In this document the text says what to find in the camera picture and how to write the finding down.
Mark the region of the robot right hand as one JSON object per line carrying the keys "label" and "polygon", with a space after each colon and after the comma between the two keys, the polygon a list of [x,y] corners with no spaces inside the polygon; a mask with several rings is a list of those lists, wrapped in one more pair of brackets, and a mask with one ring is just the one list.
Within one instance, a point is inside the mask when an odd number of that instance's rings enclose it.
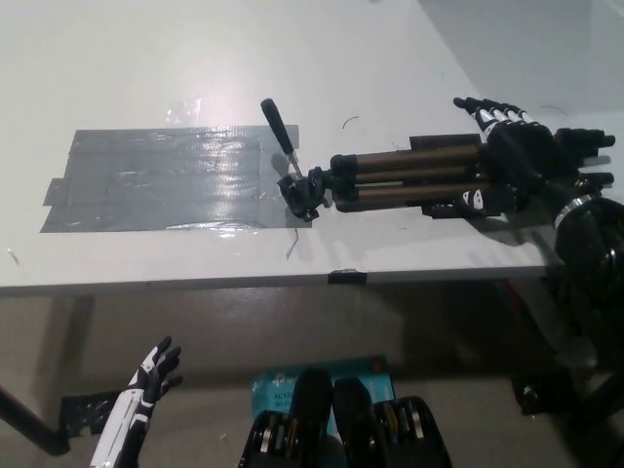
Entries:
{"label": "robot right hand", "polygon": [[486,139],[488,163],[521,194],[539,198],[551,215],[580,196],[573,158],[522,108],[474,97],[456,97],[453,104],[475,120]]}

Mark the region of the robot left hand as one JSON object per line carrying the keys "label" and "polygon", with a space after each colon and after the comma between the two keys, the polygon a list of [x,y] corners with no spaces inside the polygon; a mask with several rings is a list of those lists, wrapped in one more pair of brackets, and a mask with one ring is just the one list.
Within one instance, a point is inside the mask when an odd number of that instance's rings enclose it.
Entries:
{"label": "robot left hand", "polygon": [[171,376],[179,362],[181,347],[171,347],[172,338],[166,336],[154,346],[137,368],[128,388],[141,392],[140,401],[143,406],[154,406],[169,390],[178,386],[183,377]]}

